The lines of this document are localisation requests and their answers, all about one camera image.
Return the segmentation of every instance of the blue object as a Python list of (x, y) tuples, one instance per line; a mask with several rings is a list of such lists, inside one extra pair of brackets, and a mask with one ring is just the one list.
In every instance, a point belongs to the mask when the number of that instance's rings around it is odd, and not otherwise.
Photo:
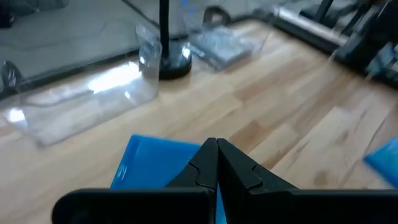
[[(135, 134), (124, 151), (111, 189), (164, 188), (199, 148), (198, 144)], [(216, 223), (226, 223), (220, 190), (217, 191)]]
[(392, 186), (398, 188), (398, 137), (367, 155), (364, 160)]

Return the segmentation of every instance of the black stand base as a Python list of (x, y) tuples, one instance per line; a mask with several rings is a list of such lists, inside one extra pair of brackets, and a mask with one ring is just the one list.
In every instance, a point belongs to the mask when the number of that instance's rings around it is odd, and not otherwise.
[(180, 43), (171, 42), (169, 56), (162, 57), (159, 67), (160, 80), (174, 80), (187, 75), (191, 71), (191, 51), (182, 47)]

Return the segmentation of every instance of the blue plastic piece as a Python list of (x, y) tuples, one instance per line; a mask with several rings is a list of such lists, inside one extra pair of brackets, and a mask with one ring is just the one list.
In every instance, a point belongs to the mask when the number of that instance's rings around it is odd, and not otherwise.
[(398, 137), (364, 158), (365, 162), (398, 188)]
[[(164, 188), (199, 148), (198, 144), (135, 134), (124, 151), (111, 189)], [(220, 190), (217, 191), (216, 223), (226, 223)]]

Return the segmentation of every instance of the wooden floor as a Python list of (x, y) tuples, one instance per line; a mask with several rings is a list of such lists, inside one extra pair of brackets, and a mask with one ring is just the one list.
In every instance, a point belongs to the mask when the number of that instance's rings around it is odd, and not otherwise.
[(45, 149), (0, 120), (0, 223), (50, 223), (63, 194), (109, 187), (133, 133), (226, 138), (303, 189), (389, 188), (362, 159), (398, 134), (397, 96), (274, 31), (256, 60), (222, 73), (195, 60), (154, 101)]

